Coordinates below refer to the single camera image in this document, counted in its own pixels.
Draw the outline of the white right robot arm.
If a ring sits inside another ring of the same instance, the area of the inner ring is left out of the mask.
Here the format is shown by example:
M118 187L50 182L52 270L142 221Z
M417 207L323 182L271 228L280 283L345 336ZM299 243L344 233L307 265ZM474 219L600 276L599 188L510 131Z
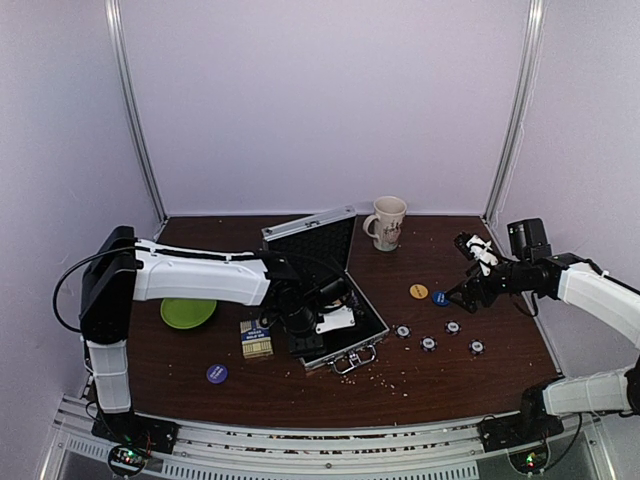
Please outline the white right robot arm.
M573 253L554 253L539 219L509 227L511 258L500 255L491 241L460 233L456 248L471 268L446 297L474 313L491 306L499 296L528 293L549 298L594 318L639 343L639 292L610 276L594 261ZM512 430L519 440L535 440L551 423L566 414L639 413L639 365L534 386L522 395Z

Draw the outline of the circuit board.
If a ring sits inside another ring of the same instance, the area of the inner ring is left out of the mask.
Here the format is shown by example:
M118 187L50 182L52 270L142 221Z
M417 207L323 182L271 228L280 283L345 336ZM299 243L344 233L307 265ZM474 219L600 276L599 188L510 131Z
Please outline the circuit board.
M514 451L509 454L509 462L515 471L533 475L546 468L549 463L549 452L542 447Z
M118 444L109 450L107 465L115 475L131 477L144 470L149 458L150 453L142 448Z

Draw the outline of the left aluminium frame post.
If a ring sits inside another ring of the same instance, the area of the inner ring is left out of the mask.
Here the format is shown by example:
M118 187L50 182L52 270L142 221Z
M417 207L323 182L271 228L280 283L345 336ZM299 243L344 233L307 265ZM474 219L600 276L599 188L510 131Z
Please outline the left aluminium frame post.
M164 202L161 198L158 181L152 166L149 150L143 130L141 115L134 90L134 83L126 49L126 39L122 22L121 2L106 0L104 2L107 28L116 62L120 88L126 112L126 121L133 143L135 158L140 167L143 184L151 201L155 218L159 224L154 234L158 238L169 220Z

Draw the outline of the right aluminium frame post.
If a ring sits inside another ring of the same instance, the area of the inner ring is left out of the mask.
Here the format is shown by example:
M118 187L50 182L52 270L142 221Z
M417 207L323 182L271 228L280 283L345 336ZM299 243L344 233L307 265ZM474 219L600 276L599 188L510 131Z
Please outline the right aluminium frame post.
M484 212L484 219L490 226L496 226L499 222L499 215L504 209L524 138L524 120L535 88L539 64L545 8L546 1L533 0L529 2L527 25L511 113L509 114L498 167Z

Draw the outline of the green plate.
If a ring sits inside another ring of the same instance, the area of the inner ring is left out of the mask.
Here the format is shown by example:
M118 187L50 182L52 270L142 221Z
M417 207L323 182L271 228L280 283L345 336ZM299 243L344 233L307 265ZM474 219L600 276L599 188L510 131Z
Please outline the green plate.
M165 298L161 302L160 314L169 327L189 330L208 321L216 307L216 300Z

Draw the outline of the blue small blind button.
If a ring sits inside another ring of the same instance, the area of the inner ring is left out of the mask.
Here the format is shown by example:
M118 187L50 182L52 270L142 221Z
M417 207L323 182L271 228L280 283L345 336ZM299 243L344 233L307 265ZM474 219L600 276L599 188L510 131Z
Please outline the blue small blind button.
M435 305L440 307L446 307L450 304L450 301L444 291L435 291L432 294L432 301Z

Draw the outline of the left circuit board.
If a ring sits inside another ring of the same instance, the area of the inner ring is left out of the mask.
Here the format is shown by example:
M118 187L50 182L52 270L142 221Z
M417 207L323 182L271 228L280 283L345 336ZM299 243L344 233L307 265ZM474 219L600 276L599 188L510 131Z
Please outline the left circuit board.
M115 475L131 477L144 470L149 458L150 453L142 448L118 444L109 450L107 465Z

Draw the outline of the aluminium poker case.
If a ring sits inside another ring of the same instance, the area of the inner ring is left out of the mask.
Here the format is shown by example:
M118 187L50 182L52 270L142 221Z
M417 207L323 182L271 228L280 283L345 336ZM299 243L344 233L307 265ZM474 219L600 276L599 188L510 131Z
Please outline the aluminium poker case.
M355 287L356 326L327 334L324 355L297 358L308 371L326 366L337 375L347 375L374 362L376 344L389 333L388 325L348 272L355 226L355 209L344 206L262 229L262 252L296 253L334 263Z

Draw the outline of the right circuit board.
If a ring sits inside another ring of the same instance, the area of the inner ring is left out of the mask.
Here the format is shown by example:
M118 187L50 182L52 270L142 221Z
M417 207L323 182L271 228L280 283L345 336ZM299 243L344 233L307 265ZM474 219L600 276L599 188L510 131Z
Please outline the right circuit board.
M542 447L514 451L509 454L509 462L515 471L533 475L546 468L549 463L549 452Z

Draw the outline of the blue Texas Hold'em card box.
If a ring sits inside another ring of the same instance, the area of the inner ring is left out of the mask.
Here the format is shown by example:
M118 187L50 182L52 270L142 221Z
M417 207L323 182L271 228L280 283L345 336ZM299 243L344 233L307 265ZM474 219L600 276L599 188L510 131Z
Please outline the blue Texas Hold'em card box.
M270 330L259 320L242 321L239 327L242 354L245 359L263 358L274 353Z

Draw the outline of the aluminium front rail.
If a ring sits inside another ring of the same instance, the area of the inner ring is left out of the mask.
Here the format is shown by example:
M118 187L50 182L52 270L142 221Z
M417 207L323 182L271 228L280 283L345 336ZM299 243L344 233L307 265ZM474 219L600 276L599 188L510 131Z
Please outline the aluminium front rail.
M563 433L489 452L476 417L356 429L283 429L180 420L169 453L139 479L525 479L528 453L549 450L542 479L613 479L602 424L567 418Z

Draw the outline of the purple poker chip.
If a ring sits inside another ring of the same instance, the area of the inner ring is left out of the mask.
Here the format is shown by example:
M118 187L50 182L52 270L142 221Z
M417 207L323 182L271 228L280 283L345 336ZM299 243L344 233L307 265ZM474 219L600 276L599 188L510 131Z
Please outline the purple poker chip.
M395 335L401 339L407 339L411 337L411 329L407 325L398 325L394 331Z
M434 352L437 346L438 343L434 337L425 336L420 340L420 347L425 352Z
M460 331L461 331L461 326L460 326L460 324L459 324L458 322L456 322L456 321L448 321L448 322L445 324L445 331L446 331L446 333L447 333L447 334L450 334L450 335L457 335L457 334L459 334L459 333L460 333Z
M486 347L482 341L474 339L469 343L469 351L472 355L478 356L486 351Z

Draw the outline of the yellow big blind button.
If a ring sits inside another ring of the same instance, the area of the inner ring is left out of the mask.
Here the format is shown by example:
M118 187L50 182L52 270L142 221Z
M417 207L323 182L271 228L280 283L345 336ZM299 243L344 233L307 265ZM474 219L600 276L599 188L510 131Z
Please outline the yellow big blind button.
M416 283L410 286L409 294L414 299L422 300L429 296L429 290L425 285Z

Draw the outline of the cream ceramic mug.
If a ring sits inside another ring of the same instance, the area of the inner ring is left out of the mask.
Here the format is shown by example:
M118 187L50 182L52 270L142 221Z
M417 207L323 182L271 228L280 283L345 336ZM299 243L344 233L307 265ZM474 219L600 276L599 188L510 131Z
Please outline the cream ceramic mug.
M399 245L407 204L395 196L382 196L374 201L373 206L374 213L364 220L362 229L377 250L394 251Z

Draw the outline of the purple round button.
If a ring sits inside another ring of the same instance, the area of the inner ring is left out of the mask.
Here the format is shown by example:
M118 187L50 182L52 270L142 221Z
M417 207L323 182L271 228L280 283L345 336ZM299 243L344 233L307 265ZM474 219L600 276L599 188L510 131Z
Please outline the purple round button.
M228 379L228 375L229 371L223 364L211 365L206 372L207 380L214 385L224 383Z

